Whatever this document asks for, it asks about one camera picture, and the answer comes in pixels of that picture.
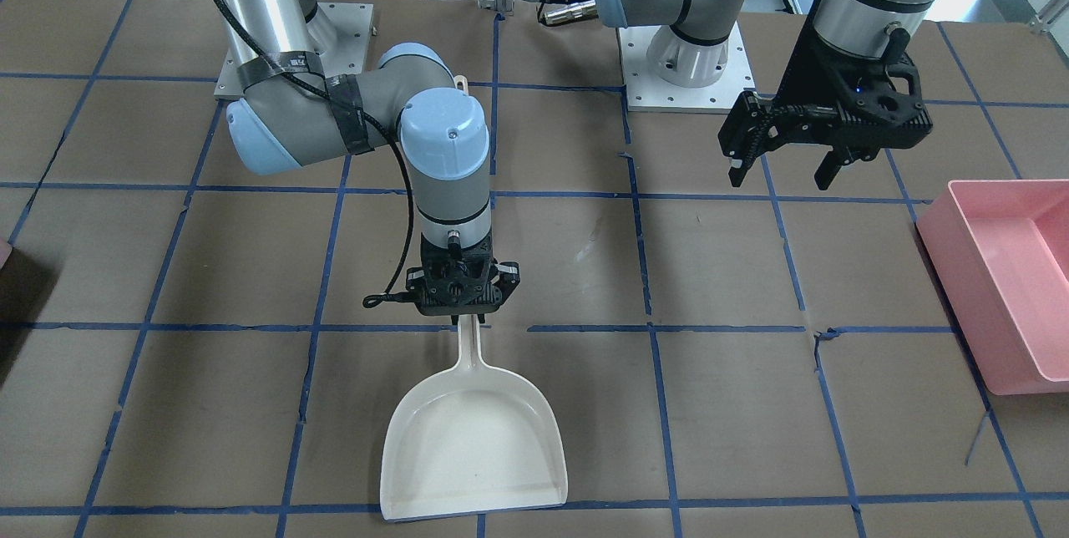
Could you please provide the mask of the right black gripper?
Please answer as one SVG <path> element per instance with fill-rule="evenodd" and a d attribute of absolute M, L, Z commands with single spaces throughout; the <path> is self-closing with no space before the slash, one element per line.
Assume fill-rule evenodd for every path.
<path fill-rule="evenodd" d="M 497 261 L 491 237 L 459 250 L 458 257 L 423 237 L 420 257 L 421 265 L 406 271 L 405 302 L 423 316 L 450 316 L 452 325 L 459 325 L 459 316 L 476 314 L 480 326 L 489 326 L 486 314 L 500 309 L 520 286 L 520 264 Z"/>

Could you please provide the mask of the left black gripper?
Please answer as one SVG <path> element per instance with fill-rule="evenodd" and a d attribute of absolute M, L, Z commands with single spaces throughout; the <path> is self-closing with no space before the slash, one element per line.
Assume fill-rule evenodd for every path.
<path fill-rule="evenodd" d="M 783 145 L 832 147 L 816 171 L 818 190 L 828 190 L 847 162 L 883 147 L 909 149 L 933 128 L 921 94 L 919 70 L 907 53 L 907 29 L 892 24 L 877 58 L 841 52 L 806 21 L 775 97 L 741 94 L 718 132 L 730 159 L 732 187 L 743 184 L 753 162 Z"/>

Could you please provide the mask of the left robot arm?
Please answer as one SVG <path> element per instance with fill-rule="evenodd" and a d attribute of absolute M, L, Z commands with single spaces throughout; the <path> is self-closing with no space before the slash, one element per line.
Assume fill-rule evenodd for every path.
<path fill-rule="evenodd" d="M 724 53 L 743 1 L 595 0 L 607 27 L 657 27 L 649 61 L 687 88 L 717 77 L 711 67 L 693 73 L 692 59 Z M 745 90 L 722 124 L 732 186 L 756 158 L 784 145 L 828 147 L 814 172 L 821 190 L 847 165 L 918 145 L 933 123 L 907 48 L 933 1 L 814 0 L 776 95 Z"/>

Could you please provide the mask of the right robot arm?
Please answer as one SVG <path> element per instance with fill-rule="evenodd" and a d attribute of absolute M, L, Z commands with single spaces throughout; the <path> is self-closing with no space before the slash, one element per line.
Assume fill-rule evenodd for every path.
<path fill-rule="evenodd" d="M 491 134 L 480 101 L 421 43 L 399 43 L 371 70 L 348 70 L 347 40 L 323 16 L 326 0 L 211 0 L 224 20 L 236 84 L 226 107 L 241 162 L 277 174 L 378 147 L 393 153 L 408 191 L 409 250 L 385 302 L 412 303 L 423 316 L 465 326 L 503 306 L 520 286 L 520 265 L 497 261 L 491 221 Z"/>

